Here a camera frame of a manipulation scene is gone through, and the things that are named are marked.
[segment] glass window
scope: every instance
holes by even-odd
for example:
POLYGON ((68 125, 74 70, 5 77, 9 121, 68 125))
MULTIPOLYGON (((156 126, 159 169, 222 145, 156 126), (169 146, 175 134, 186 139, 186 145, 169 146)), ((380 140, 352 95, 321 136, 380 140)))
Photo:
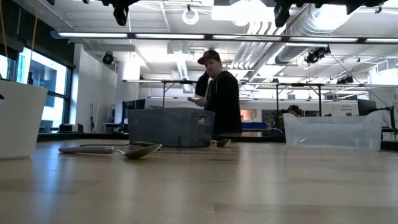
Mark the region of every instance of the glass window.
POLYGON ((40 127, 49 125, 51 128, 57 128, 62 124, 64 99, 56 96, 47 96, 45 101, 42 122, 40 127))
POLYGON ((65 66, 24 48, 24 51, 19 54, 17 82, 27 83, 29 68, 32 72, 33 85, 42 86, 55 93, 65 94, 67 77, 65 66))
POLYGON ((15 61, 0 55, 0 75, 2 78, 10 79, 15 69, 15 61))

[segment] clear plastic bin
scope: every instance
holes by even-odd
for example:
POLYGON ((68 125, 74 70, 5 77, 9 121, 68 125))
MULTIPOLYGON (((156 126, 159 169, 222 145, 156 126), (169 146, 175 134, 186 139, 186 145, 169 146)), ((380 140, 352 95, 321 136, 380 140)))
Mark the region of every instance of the clear plastic bin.
POLYGON ((130 141, 168 147, 205 147, 213 134, 215 113, 195 108, 129 110, 130 141))
POLYGON ((380 150, 382 113, 367 116, 298 117, 284 114, 289 147, 380 150))

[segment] man's hand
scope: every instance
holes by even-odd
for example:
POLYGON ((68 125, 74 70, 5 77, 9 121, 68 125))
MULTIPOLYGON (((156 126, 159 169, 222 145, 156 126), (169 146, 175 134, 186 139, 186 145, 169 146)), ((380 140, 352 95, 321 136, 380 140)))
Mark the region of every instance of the man's hand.
POLYGON ((206 99, 204 97, 199 97, 199 99, 196 100, 195 104, 197 106, 204 107, 206 105, 206 99))

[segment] metal spoon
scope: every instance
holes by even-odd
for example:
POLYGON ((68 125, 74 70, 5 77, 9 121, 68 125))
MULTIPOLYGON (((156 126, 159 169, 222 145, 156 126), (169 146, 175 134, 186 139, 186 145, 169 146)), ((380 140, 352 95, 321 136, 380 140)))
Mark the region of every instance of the metal spoon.
POLYGON ((122 151, 119 149, 115 149, 113 146, 107 147, 61 147, 58 151, 63 153, 92 153, 92 154, 112 154, 114 152, 121 153, 124 157, 129 159, 138 159, 140 157, 149 155, 158 149, 160 149, 162 145, 153 145, 148 147, 143 147, 140 149, 131 149, 128 151, 122 151))

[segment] computer screen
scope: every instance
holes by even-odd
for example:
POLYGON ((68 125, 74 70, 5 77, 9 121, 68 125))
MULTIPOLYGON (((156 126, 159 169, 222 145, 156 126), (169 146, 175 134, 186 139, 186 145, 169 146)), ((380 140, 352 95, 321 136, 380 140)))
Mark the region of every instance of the computer screen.
POLYGON ((358 100, 358 112, 360 116, 366 116, 375 110, 376 102, 372 100, 358 100))

